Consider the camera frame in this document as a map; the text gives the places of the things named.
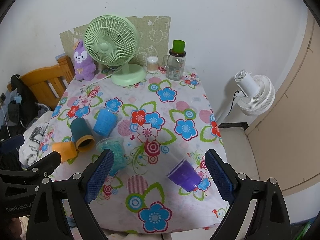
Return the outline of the cotton swab container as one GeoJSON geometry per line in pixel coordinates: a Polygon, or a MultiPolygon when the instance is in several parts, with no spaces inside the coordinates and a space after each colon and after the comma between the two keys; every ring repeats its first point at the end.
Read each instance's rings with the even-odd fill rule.
{"type": "Polygon", "coordinates": [[[156,73],[158,71],[158,57],[157,56],[148,56],[147,70],[149,73],[156,73]]]}

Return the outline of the orange plastic cup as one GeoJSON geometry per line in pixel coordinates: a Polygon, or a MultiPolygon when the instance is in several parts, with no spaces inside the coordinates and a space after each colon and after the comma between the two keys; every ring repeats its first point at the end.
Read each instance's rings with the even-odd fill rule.
{"type": "Polygon", "coordinates": [[[72,141],[55,142],[52,144],[52,150],[60,154],[62,163],[77,156],[77,150],[72,141]]]}

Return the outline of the purple plastic cup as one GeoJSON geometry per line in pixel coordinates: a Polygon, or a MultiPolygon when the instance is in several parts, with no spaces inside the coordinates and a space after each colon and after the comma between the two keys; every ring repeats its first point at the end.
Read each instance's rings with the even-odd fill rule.
{"type": "Polygon", "coordinates": [[[187,159],[182,159],[167,174],[167,177],[187,192],[193,191],[201,182],[201,177],[187,159]]]}

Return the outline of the floral tablecloth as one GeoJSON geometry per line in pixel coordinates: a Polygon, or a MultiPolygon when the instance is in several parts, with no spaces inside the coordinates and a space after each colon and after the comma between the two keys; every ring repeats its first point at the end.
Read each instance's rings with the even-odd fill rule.
{"type": "Polygon", "coordinates": [[[134,233],[179,232],[212,228],[227,209],[208,172],[204,155],[214,149],[226,158],[221,133],[194,68],[180,81],[161,67],[127,87],[115,85],[109,70],[92,81],[73,80],[53,111],[40,158],[55,142],[73,141],[71,123],[84,118],[93,128],[99,111],[118,116],[112,137],[123,139],[126,167],[106,178],[90,208],[102,228],[134,233]],[[167,174],[187,159],[201,177],[193,191],[173,183],[167,174]]]}

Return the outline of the green cup on jar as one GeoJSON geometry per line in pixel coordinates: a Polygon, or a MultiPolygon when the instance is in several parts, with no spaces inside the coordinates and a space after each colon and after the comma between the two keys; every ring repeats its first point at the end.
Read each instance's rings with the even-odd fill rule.
{"type": "Polygon", "coordinates": [[[185,49],[185,41],[173,40],[172,52],[175,54],[183,54],[185,49]]]}

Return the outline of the blue plastic cup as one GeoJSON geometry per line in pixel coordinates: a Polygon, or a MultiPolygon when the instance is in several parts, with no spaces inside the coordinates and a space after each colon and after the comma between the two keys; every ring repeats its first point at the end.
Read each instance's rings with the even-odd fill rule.
{"type": "Polygon", "coordinates": [[[118,121],[117,114],[110,108],[102,108],[97,116],[93,131],[103,137],[108,137],[118,121]]]}

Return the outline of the glass mason jar mug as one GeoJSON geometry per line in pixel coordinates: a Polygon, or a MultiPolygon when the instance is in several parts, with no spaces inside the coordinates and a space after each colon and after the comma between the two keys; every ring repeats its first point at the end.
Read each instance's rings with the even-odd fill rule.
{"type": "Polygon", "coordinates": [[[185,66],[186,51],[175,53],[173,49],[169,50],[169,55],[163,57],[163,67],[165,68],[165,76],[173,81],[180,81],[183,76],[185,66]]]}

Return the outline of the purple plush toy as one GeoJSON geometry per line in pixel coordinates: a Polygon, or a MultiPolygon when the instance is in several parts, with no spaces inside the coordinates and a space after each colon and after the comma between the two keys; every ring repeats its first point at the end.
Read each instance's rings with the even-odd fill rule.
{"type": "Polygon", "coordinates": [[[94,60],[86,51],[83,40],[79,40],[74,45],[74,71],[76,80],[91,81],[97,70],[94,60]]]}

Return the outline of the wooden chair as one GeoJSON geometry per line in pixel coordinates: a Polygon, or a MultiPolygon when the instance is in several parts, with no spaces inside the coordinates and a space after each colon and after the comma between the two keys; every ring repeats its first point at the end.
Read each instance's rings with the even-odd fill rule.
{"type": "Polygon", "coordinates": [[[68,55],[63,55],[54,66],[42,67],[18,76],[17,83],[24,83],[22,88],[8,83],[7,89],[21,93],[22,104],[35,108],[38,103],[42,103],[54,109],[74,77],[72,61],[68,55]]]}

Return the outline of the teal glitter cup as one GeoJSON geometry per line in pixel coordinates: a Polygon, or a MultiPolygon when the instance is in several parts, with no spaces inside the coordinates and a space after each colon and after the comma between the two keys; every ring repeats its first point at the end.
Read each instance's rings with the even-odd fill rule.
{"type": "Polygon", "coordinates": [[[110,170],[111,176],[115,176],[119,170],[122,170],[126,167],[126,159],[124,157],[125,150],[123,142],[123,139],[121,139],[120,137],[109,137],[100,140],[96,145],[96,149],[100,152],[102,152],[105,149],[111,150],[113,152],[114,162],[110,170]]]}

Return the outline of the white standing fan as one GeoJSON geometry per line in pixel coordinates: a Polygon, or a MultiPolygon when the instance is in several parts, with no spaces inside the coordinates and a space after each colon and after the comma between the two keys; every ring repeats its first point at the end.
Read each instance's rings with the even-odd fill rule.
{"type": "Polygon", "coordinates": [[[241,70],[234,76],[238,86],[230,103],[216,118],[217,124],[231,113],[235,105],[246,116],[259,116],[269,110],[275,100],[276,91],[271,80],[265,75],[254,75],[246,70],[241,70]]]}

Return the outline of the dark teal orange-lined cup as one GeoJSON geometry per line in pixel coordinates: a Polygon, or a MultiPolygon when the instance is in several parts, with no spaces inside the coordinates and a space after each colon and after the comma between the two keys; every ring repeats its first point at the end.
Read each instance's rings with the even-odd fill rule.
{"type": "Polygon", "coordinates": [[[76,118],[71,123],[71,133],[79,152],[88,152],[95,146],[91,128],[84,118],[76,118]]]}

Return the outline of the green desk fan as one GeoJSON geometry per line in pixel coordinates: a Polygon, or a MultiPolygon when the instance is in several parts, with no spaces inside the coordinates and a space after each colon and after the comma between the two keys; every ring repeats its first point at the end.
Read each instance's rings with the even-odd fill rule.
{"type": "Polygon", "coordinates": [[[93,19],[84,34],[84,45],[98,63],[114,67],[111,81],[118,86],[131,86],[143,81],[146,70],[130,64],[138,48],[138,31],[131,21],[116,15],[93,19]]]}

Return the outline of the white printed t-shirt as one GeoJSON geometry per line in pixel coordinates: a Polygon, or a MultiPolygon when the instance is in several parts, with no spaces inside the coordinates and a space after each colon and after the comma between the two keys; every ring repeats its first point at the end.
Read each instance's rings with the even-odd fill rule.
{"type": "Polygon", "coordinates": [[[23,133],[24,143],[19,148],[18,160],[21,167],[26,170],[39,158],[40,144],[48,127],[53,111],[47,111],[28,126],[23,133]]]}

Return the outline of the pile of dark clothes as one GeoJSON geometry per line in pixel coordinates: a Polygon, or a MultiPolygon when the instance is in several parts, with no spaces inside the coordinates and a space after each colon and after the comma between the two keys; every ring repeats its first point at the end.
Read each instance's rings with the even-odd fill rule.
{"type": "MultiPolygon", "coordinates": [[[[18,75],[11,77],[10,83],[22,88],[24,83],[18,84],[18,75]]],[[[23,135],[36,118],[52,109],[42,103],[35,108],[22,104],[21,93],[17,90],[1,95],[1,140],[6,140],[16,135],[23,135]]],[[[18,160],[19,148],[6,154],[1,154],[1,169],[22,171],[18,160]]]]}

